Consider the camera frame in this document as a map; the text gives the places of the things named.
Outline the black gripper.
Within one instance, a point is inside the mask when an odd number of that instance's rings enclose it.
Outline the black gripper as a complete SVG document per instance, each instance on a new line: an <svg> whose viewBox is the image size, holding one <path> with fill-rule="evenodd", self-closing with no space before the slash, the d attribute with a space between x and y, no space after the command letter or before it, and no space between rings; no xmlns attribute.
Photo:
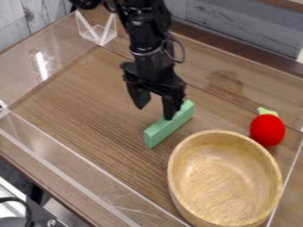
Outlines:
<svg viewBox="0 0 303 227"><path fill-rule="evenodd" d="M121 64L133 103L143 109L153 99L153 93L162 96L163 118L170 121L182 109L186 82L175 73L169 51L135 55L134 58L134 61Z"/></svg>

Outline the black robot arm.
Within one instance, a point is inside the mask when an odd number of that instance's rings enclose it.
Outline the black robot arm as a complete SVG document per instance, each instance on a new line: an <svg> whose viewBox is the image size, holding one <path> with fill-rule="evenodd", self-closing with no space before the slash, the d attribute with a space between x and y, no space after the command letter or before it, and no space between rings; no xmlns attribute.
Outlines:
<svg viewBox="0 0 303 227"><path fill-rule="evenodd" d="M157 94L162 97L163 118L169 121L181 111L186 82L175 73L185 62L175 57L179 43L171 33L173 15L165 0L68 0L78 8L92 10L103 5L119 15L130 37L134 60L123 62L123 80L138 108L143 109Z"/></svg>

